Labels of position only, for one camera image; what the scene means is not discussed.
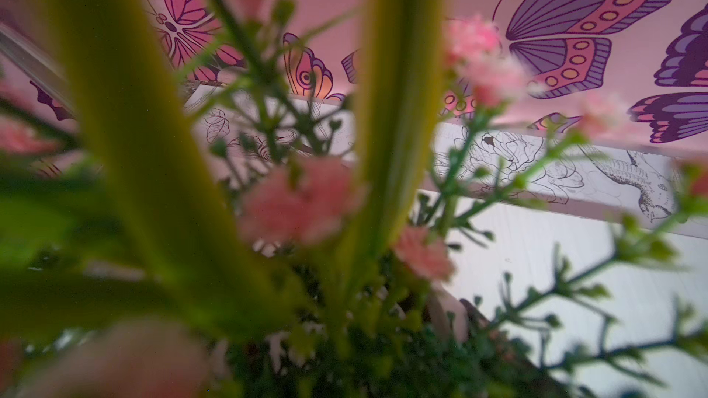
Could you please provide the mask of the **pink plant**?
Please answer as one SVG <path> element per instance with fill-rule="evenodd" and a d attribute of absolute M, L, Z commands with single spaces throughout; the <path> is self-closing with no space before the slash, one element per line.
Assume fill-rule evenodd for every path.
<path fill-rule="evenodd" d="M 528 311 L 562 297 L 593 311 L 608 290 L 598 273 L 625 265 L 667 268 L 674 251 L 660 230 L 625 217 L 613 249 L 581 273 L 561 254 L 548 289 L 520 302 L 503 280 L 503 302 L 485 322 L 433 310 L 433 287 L 455 271 L 450 232 L 508 200 L 523 172 L 464 213 L 466 147 L 447 152 L 433 177 L 431 142 L 444 92 L 468 78 L 481 107 L 470 136 L 490 127 L 525 86 L 486 47 L 479 24 L 454 29 L 443 0 L 368 0 L 363 83 L 344 99 L 357 129 L 348 164 L 298 109 L 276 63 L 277 35 L 295 9 L 276 0 L 267 21 L 238 14 L 238 0 L 206 0 L 217 33 L 247 70 L 221 94 L 247 91 L 247 125 L 270 159 L 215 181 L 178 101 L 179 77 L 160 56 L 139 0 L 40 0 L 66 68 L 80 131 L 48 125 L 2 99 L 2 134 L 28 151 L 1 156 L 1 339 L 31 345 L 79 330 L 12 378 L 13 397 L 588 397 L 553 375 L 603 363 L 620 372 L 647 352 L 675 349 L 707 359 L 707 327 L 687 327 L 677 303 L 660 339 L 610 348 L 599 341 L 554 363 L 532 364 L 527 343 L 562 327 Z M 260 0 L 247 0 L 257 6 Z"/>

